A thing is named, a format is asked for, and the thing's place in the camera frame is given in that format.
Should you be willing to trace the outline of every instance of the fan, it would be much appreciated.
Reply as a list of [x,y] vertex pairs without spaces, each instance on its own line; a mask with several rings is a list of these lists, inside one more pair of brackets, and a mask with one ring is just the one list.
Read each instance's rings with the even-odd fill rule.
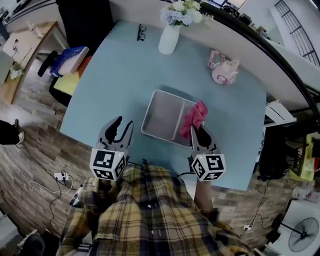
[[271,227],[275,230],[279,228],[280,225],[292,230],[289,237],[288,246],[289,249],[294,253],[299,253],[308,248],[312,242],[316,239],[319,231],[319,223],[315,218],[309,217],[300,221],[294,228],[283,224],[282,214],[279,214],[273,221]]

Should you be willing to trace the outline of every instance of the computer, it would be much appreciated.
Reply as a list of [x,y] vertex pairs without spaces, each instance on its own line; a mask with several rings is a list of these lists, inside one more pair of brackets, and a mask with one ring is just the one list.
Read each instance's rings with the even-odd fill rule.
[[14,58],[0,50],[0,85],[3,85],[7,79],[10,67],[14,63]]

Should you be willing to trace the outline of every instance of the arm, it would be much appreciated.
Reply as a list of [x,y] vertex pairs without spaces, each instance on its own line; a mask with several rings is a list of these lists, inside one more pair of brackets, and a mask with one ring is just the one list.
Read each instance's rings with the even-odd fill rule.
[[97,230],[100,214],[112,204],[108,193],[110,188],[109,181],[98,178],[90,178],[84,183],[79,195],[83,206],[71,209],[61,234],[57,256],[76,250],[90,231],[94,233]]
[[195,187],[194,202],[200,210],[213,208],[211,196],[211,181],[197,181]]
[[253,256],[250,248],[242,243],[233,229],[228,224],[218,221],[219,211],[213,208],[210,181],[197,181],[194,202],[200,213],[212,224],[216,241],[224,244],[234,255]]

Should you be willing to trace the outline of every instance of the pink toy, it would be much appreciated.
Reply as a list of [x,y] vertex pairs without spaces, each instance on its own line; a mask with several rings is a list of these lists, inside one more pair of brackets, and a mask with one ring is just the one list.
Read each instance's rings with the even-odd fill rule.
[[[221,63],[213,63],[215,54],[221,59]],[[239,59],[228,60],[226,56],[220,54],[217,50],[212,50],[208,67],[213,70],[212,79],[217,84],[229,86],[235,82],[236,75],[239,72],[239,64]]]
[[191,125],[194,125],[196,129],[199,130],[200,125],[207,115],[208,109],[206,105],[201,100],[198,101],[198,103],[190,110],[190,113],[184,116],[184,121],[180,128],[180,135],[189,140]]

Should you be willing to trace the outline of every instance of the silver tray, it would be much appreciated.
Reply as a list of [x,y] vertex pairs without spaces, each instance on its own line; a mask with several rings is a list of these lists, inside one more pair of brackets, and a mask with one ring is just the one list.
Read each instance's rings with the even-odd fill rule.
[[196,103],[165,92],[155,90],[146,110],[141,132],[163,141],[190,147],[190,141],[180,135],[184,116]]

